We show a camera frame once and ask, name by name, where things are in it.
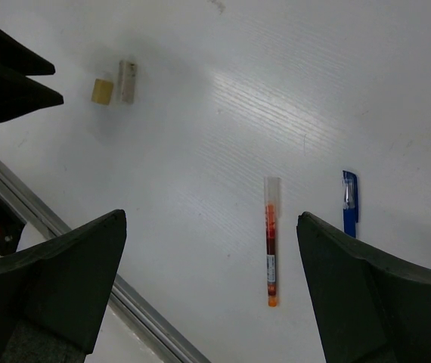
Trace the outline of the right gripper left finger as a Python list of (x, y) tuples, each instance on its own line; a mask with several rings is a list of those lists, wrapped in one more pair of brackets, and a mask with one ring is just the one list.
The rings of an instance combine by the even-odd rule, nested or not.
[(126, 243), (122, 209), (0, 258), (0, 362), (83, 362)]

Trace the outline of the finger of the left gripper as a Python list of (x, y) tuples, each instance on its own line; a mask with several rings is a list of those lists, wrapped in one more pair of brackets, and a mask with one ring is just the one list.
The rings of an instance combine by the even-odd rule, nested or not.
[(63, 103), (58, 92), (0, 64), (0, 123)]
[(24, 76), (55, 74), (54, 65), (0, 29), (0, 63)]

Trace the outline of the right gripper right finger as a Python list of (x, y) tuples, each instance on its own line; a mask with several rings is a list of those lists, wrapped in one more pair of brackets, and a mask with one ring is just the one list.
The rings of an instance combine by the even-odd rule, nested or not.
[(431, 269), (308, 212), (296, 233), (327, 362), (431, 362)]

